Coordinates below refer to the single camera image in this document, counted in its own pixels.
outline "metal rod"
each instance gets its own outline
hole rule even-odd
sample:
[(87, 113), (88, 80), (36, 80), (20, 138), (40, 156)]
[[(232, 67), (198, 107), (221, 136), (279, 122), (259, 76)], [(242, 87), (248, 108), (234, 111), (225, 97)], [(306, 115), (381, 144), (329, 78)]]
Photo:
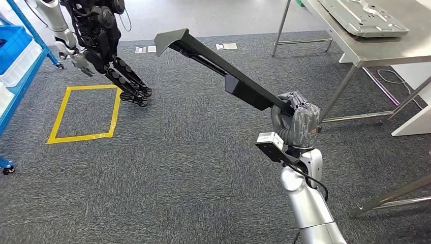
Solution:
[(329, 51), (329, 49), (331, 48), (331, 44), (332, 44), (332, 42), (333, 42), (334, 40), (333, 39), (331, 39), (331, 41), (329, 42), (329, 44), (328, 44), (328, 47), (325, 49), (325, 52), (328, 52)]
[(430, 200), (431, 200), (431, 197), (419, 197), (419, 198), (413, 198), (413, 199), (392, 201), (392, 202), (383, 203), (381, 206), (375, 207), (373, 209), (386, 208), (386, 207), (396, 207), (396, 206), (414, 204), (414, 203), (425, 202), (425, 201), (430, 201)]
[(271, 56), (273, 56), (273, 57), (274, 57), (274, 55), (275, 55), (275, 52), (277, 51), (277, 46), (278, 46), (278, 44), (279, 44), (280, 35), (282, 34), (283, 26), (284, 26), (284, 22), (286, 21), (287, 11), (289, 10), (290, 1), (291, 1), (291, 0), (287, 0), (286, 8), (285, 8), (285, 10), (284, 10), (284, 15), (283, 15), (283, 17), (282, 17), (282, 22), (281, 22), (281, 24), (280, 24), (279, 32), (277, 33), (277, 38), (276, 38), (276, 40), (275, 40), (275, 42), (274, 42), (274, 49), (272, 50), (272, 53), (271, 53)]
[(341, 96), (341, 93), (344, 91), (344, 89), (346, 88), (347, 84), (349, 84), (350, 80), (352, 80), (352, 77), (355, 75), (355, 73), (359, 70), (358, 67), (352, 65), (352, 67), (350, 68), (350, 70), (347, 72), (347, 74), (345, 75), (345, 77), (343, 78), (340, 86), (338, 87), (338, 89), (335, 91), (334, 95), (332, 95), (331, 100), (329, 100), (328, 105), (325, 107), (325, 109), (323, 110), (322, 116), (320, 117), (320, 123), (322, 122), (322, 120), (329, 114), (329, 112), (331, 111), (332, 107), (334, 106), (335, 102), (338, 100), (338, 98)]
[(431, 184), (431, 174), (428, 174), (422, 178), (419, 178), (413, 182), (410, 182), (408, 184), (403, 185), (402, 187), (399, 187), (389, 193), (386, 193), (380, 197), (377, 197), (357, 208), (354, 208), (349, 211), (350, 216), (357, 216), (363, 212), (367, 212), (371, 209), (374, 209), (378, 206), (382, 206), (384, 203), (387, 203), (395, 198), (398, 198), (400, 196), (403, 196), (407, 193), (413, 192), (419, 188), (425, 187), (427, 185)]
[(403, 102), (401, 102), (398, 107), (396, 107), (393, 111), (393, 115), (389, 117), (387, 120), (390, 120), (392, 117), (394, 117), (398, 112), (400, 112), (408, 103), (410, 103), (417, 95), (418, 93), (423, 90), (427, 85), (431, 83), (431, 77), (428, 78), (424, 83), (422, 83), (418, 88), (416, 88), (406, 99), (404, 99)]
[(391, 100), (391, 102), (395, 105), (399, 105), (399, 101), (386, 89), (383, 84), (370, 72), (367, 67), (362, 67), (365, 73), (373, 80), (373, 82), (382, 90), (382, 92)]
[(311, 43), (311, 42), (332, 42), (332, 38), (316, 39), (316, 40), (303, 40), (303, 41), (281, 41), (281, 42), (279, 42), (279, 45), (296, 44), (296, 43)]
[(372, 117), (388, 116), (388, 115), (392, 115), (392, 114), (393, 114), (393, 111), (385, 111), (385, 112), (377, 112), (377, 113), (364, 113), (364, 114), (358, 114), (358, 115), (326, 118), (326, 119), (322, 120), (322, 123), (330, 123), (330, 122), (345, 121), (345, 120), (360, 119), (360, 118), (372, 118)]

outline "white floor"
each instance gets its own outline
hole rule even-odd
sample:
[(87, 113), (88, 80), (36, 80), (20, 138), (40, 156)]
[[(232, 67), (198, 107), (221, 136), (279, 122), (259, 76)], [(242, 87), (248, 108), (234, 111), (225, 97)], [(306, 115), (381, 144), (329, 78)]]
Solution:
[[(257, 33), (276, 33), (287, 0), (126, 0), (132, 31), (126, 32), (118, 18), (122, 32), (121, 41), (149, 40), (157, 33), (174, 29), (188, 28), (196, 37), (225, 36)], [(42, 39), (54, 45), (51, 32), (31, 12), (24, 0), (18, 6), (29, 19)], [(22, 25), (21, 21), (5, 0), (0, 0), (0, 12), (12, 23)], [(63, 8), (66, 21), (71, 26), (70, 16)], [(129, 27), (127, 15), (122, 15)], [(306, 8), (295, 1), (290, 5), (284, 25), (284, 32), (316, 31), (324, 26), (318, 23)]]

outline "caster wheel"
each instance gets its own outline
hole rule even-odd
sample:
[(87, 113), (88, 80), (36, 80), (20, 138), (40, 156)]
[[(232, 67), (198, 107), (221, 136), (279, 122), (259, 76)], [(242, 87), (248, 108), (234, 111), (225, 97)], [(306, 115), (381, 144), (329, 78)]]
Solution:
[(13, 166), (11, 166), (10, 168), (3, 169), (4, 175), (12, 174), (13, 172), (15, 172), (15, 168)]

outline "metal plate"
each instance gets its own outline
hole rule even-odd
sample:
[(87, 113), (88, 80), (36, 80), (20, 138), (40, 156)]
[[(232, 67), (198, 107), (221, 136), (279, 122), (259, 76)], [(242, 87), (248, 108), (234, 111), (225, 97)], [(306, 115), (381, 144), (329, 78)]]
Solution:
[(360, 37), (399, 37), (409, 31), (372, 0), (319, 0), (349, 33)]

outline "black bracket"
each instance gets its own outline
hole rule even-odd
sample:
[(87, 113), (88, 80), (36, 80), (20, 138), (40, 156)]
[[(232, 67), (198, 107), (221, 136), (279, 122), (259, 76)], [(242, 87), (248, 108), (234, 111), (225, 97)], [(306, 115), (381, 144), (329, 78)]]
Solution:
[(250, 77), (233, 67), (230, 63), (217, 55), (204, 44), (189, 34), (188, 29), (179, 29), (160, 33), (154, 39), (157, 56), (167, 48), (171, 48), (182, 55), (191, 58), (225, 77), (226, 92), (240, 98), (253, 107), (264, 110), (276, 105), (285, 113), (294, 114), (294, 109), (274, 94), (261, 87)]

